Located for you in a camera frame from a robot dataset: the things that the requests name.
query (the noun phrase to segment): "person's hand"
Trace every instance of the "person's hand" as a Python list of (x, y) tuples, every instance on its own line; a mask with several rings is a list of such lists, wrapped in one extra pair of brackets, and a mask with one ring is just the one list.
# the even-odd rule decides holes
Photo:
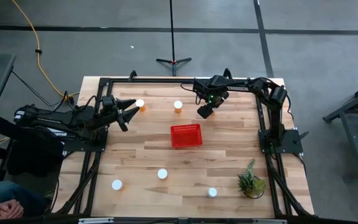
[(0, 203), (0, 220), (8, 219), (9, 212), (9, 207)]
[(2, 204), (8, 206), (9, 208), (9, 214), (7, 218), (23, 217), (24, 209), (17, 200), (10, 200)]

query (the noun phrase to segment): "wooden table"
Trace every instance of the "wooden table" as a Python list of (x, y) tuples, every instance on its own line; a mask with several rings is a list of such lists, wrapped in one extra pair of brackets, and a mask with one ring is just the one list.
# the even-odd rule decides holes
[[(79, 105), (96, 94), (99, 78), (84, 77)], [(281, 78), (273, 81), (283, 85)], [(230, 97), (208, 119), (197, 114), (200, 106), (195, 105), (195, 94), (183, 90), (178, 83), (115, 83), (113, 95), (122, 100), (143, 99), (146, 110), (134, 116), (128, 132), (122, 132), (116, 123), (109, 128), (92, 216), (274, 217), (265, 157), (257, 137), (260, 126), (253, 94), (230, 92)], [(176, 100), (183, 102), (181, 113), (173, 112)], [(288, 102), (285, 102), (283, 111), (287, 109)], [(286, 112), (283, 112), (283, 123), (287, 129), (293, 127)], [(200, 124), (203, 145), (172, 149), (170, 126), (180, 124)], [(313, 213), (302, 163), (291, 154), (282, 157), (289, 189)], [(77, 187), (83, 158), (83, 152), (76, 152), (63, 162), (55, 211)], [(237, 187), (237, 174), (245, 171), (251, 159), (256, 160), (255, 174), (268, 185), (257, 200), (245, 197)], [(168, 170), (167, 179), (158, 179), (160, 168)], [(115, 179), (123, 181), (124, 190), (113, 191), (111, 183)], [(206, 196), (210, 187), (217, 188), (216, 198)], [(283, 197), (278, 186), (277, 189), (284, 212)], [(85, 192), (82, 207), (88, 189)]]

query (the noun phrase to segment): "concrete floor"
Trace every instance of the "concrete floor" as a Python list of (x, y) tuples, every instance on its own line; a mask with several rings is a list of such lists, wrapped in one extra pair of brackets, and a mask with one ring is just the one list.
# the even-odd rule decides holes
[[(17, 0), (37, 25), (169, 27), (163, 0)], [(261, 0), (266, 29), (358, 30), (358, 1)], [(252, 0), (174, 0), (176, 27), (257, 29)], [(26, 24), (9, 0), (0, 0), (0, 23)], [(80, 90), (85, 75), (169, 76), (155, 62), (170, 59), (170, 34), (159, 32), (39, 32), (42, 63), (60, 90)], [(192, 57), (181, 76), (212, 76), (228, 67), (235, 77), (266, 77), (259, 34), (175, 34), (177, 59)], [(321, 119), (358, 90), (358, 35), (267, 35), (275, 77), (284, 78), (303, 140), (315, 213), (324, 218), (358, 220), (358, 182), (342, 176), (358, 171), (342, 124)], [(17, 55), (15, 71), (48, 101), (59, 97), (36, 66), (32, 32), (1, 31), (0, 52)], [(13, 119), (20, 106), (42, 104), (11, 77), (0, 100), (0, 116)], [(32, 186), (43, 191), (39, 185)]]

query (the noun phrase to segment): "potted plant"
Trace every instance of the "potted plant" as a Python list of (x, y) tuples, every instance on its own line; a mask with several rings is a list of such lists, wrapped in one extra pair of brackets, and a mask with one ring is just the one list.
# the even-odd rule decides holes
[(260, 198), (266, 189), (266, 183), (264, 180), (254, 175), (255, 159), (251, 160), (248, 164), (245, 173), (239, 176), (240, 191), (249, 198)]

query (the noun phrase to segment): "microphone stand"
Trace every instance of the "microphone stand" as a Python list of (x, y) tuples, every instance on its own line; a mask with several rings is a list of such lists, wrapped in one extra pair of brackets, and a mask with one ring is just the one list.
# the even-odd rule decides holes
[(172, 66), (172, 76), (175, 77), (177, 75), (177, 65), (179, 63), (181, 63), (181, 62), (189, 62), (189, 61), (191, 61), (191, 58), (184, 58), (184, 59), (180, 59), (180, 60), (175, 60), (175, 43), (174, 43), (174, 40), (173, 40), (172, 0), (169, 0), (169, 6), (170, 6), (170, 12), (171, 12), (172, 60), (169, 61), (169, 60), (157, 58), (156, 61), (170, 64)]

